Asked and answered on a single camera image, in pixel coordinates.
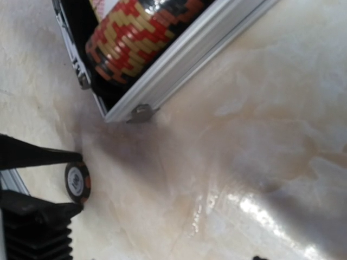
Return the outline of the aluminium poker case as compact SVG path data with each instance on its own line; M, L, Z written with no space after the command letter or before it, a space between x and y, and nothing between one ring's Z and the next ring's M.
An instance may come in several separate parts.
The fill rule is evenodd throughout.
M211 1L142 73L128 85L104 80L85 46L97 21L87 21L89 1L54 1L57 23L82 89L93 92L104 121L142 123L229 42L264 15L273 1Z

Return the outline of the red playing card deck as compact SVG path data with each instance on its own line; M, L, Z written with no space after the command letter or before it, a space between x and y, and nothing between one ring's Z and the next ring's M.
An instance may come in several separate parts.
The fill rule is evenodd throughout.
M87 21L107 24L110 21L108 14L118 2L119 0L89 0L91 12L87 14Z

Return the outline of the black poker chip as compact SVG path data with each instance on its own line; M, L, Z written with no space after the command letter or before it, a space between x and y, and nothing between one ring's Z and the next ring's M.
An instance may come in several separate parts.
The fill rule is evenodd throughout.
M84 204L91 194L91 176L86 164L70 162L65 168L65 187L70 199Z

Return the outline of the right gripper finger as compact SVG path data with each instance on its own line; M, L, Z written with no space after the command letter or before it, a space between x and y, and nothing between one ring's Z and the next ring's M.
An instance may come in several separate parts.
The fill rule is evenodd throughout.
M77 152L44 148L1 134L1 170L80 162Z
M11 228L28 226L66 225L81 213L83 206L76 203L52 203L23 193L5 190L1 195L4 222Z

